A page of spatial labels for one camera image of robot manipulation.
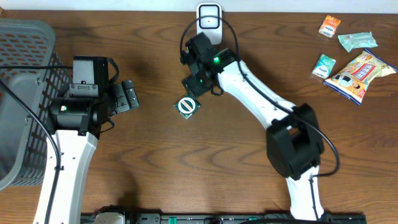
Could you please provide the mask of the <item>teal wet wipes pack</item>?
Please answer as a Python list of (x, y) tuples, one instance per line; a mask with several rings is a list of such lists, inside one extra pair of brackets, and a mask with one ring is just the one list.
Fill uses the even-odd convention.
[(338, 40), (347, 52), (358, 48), (373, 48), (378, 46), (372, 32), (339, 35)]

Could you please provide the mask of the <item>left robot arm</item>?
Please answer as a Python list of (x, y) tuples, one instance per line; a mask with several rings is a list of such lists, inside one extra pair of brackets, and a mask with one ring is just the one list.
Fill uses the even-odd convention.
[(76, 56), (73, 80), (47, 107), (47, 161), (34, 223), (79, 223), (86, 176), (102, 125), (139, 107), (132, 81), (108, 57)]

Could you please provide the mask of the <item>teal tissue pack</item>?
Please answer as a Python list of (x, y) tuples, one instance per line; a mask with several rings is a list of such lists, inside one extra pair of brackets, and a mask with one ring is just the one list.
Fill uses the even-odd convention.
[(330, 76), (330, 73), (336, 63), (336, 60), (321, 54), (319, 60), (317, 61), (312, 74), (320, 78), (326, 79)]

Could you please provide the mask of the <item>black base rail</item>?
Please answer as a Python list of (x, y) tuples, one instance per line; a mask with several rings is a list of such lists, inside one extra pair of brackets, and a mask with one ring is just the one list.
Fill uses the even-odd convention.
[(130, 223), (130, 224), (240, 224), (240, 223), (305, 223), (288, 213), (263, 215), (161, 215), (158, 213), (133, 213), (123, 215), (104, 212), (82, 215), (81, 223)]

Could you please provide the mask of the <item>large yellow snack bag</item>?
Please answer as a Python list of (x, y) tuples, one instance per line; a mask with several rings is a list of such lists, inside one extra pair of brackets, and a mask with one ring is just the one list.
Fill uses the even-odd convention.
[(327, 78), (323, 84), (335, 90), (345, 98), (360, 105), (368, 91), (369, 84), (378, 77), (397, 73), (397, 68), (364, 49), (360, 55), (348, 63), (342, 70)]

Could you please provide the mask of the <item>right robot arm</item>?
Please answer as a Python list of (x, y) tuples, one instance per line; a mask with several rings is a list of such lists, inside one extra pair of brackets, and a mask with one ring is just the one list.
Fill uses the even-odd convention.
[(267, 157), (287, 181), (290, 213), (298, 220), (319, 221), (324, 215), (318, 191), (320, 159), (326, 136), (315, 111), (296, 106), (260, 81), (230, 49), (219, 50), (199, 33), (185, 44), (180, 61), (191, 74), (182, 83), (192, 98), (218, 87), (242, 103), (266, 130)]

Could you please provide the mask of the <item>white barcode scanner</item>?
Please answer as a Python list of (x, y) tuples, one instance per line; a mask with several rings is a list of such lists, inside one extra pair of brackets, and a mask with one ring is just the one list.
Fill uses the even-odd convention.
[(222, 7), (215, 2), (197, 6), (197, 34), (204, 33), (212, 45), (219, 45), (223, 37)]

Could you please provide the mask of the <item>orange tissue pack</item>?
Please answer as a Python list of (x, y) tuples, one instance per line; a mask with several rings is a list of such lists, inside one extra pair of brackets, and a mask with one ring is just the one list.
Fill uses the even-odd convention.
[(340, 25), (341, 21), (335, 17), (327, 15), (322, 25), (320, 26), (318, 33), (326, 37), (332, 38)]

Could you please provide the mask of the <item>green Zam-Buk box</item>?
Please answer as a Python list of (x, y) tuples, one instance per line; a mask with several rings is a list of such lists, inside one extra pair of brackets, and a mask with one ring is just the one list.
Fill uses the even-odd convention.
[(174, 108), (185, 119), (189, 119), (201, 108), (201, 104), (189, 95), (184, 95), (174, 104)]

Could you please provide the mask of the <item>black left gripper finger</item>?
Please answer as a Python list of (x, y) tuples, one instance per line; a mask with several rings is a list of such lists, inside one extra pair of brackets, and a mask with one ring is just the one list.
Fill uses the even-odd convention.
[(127, 103), (129, 104), (130, 109), (138, 108), (139, 101), (137, 99), (136, 91), (134, 89), (132, 81), (131, 80), (122, 81), (122, 86), (124, 88)]
[(127, 97), (125, 95), (123, 86), (121, 83), (113, 86), (113, 93), (116, 100), (115, 114), (124, 113), (130, 110), (129, 103), (127, 101)]

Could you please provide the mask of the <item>grey plastic basket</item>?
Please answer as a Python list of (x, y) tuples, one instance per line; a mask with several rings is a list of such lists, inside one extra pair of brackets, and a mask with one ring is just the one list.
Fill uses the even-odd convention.
[[(44, 22), (1, 19), (1, 82), (41, 121), (58, 91), (71, 81), (55, 50), (55, 32)], [(30, 114), (1, 92), (1, 188), (40, 185), (47, 136)]]

